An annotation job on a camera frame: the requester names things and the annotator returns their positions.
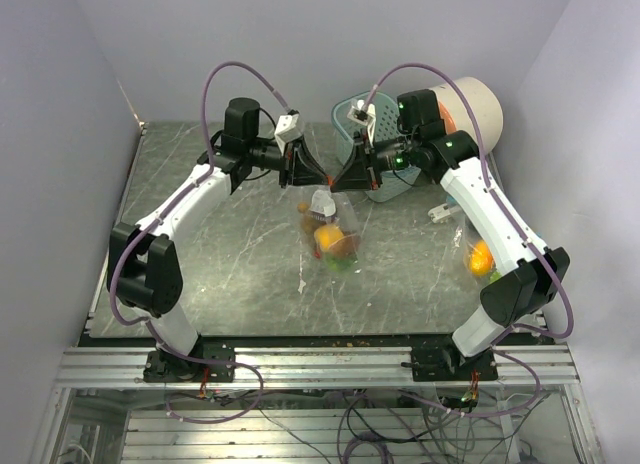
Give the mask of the green fake fruit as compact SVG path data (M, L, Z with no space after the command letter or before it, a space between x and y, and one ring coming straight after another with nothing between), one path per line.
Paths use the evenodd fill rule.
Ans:
M357 257L355 255L335 256L332 254L325 254L323 256L323 262L331 272L342 273L346 272L357 263Z

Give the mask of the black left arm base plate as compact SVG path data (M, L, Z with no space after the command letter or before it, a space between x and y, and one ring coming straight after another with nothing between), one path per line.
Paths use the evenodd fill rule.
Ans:
M235 360L234 350L226 344L214 343L199 337L190 357L206 360L206 363L192 362L177 357L158 347L146 359L143 380L147 383L181 383L203 381L230 383L235 367L223 363Z

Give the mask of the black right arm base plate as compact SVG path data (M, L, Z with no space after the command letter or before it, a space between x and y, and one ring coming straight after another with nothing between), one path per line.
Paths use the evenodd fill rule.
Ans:
M411 370L415 382L471 382L473 377L479 381L498 379L491 351L465 357L453 345L413 348L409 361L401 366Z

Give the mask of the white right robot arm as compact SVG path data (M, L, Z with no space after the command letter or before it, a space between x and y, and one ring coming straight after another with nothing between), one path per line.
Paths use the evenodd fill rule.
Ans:
M517 214L476 140L464 130L447 131L434 91L405 93L397 108L398 136L378 140L374 105L351 102L347 117L361 128L331 189L374 191L384 172L417 167L454 199L479 233L499 277L481 290L478 308L451 336L455 346L440 357L442 371L459 380L475 369L476 355L555 298L570 259L563 248L548 247Z

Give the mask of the clear bag with red zipper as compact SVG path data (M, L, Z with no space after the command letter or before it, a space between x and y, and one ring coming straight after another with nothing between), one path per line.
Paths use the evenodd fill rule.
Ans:
M312 257L332 273L354 270L362 243L361 226L345 192L307 186L297 203L301 238Z

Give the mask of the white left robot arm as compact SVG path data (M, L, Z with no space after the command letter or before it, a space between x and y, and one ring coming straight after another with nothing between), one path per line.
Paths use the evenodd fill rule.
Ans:
M253 170L271 171L281 187L325 185L328 177L310 153L300 114L278 118L270 138L259 134L260 104L232 99L222 130L207 137L206 151L186 180L136 224L118 223L109 237L107 289L111 311L124 326L141 323L171 353L168 368L182 381L203 371L194 350L199 334L179 300L183 275L179 247Z

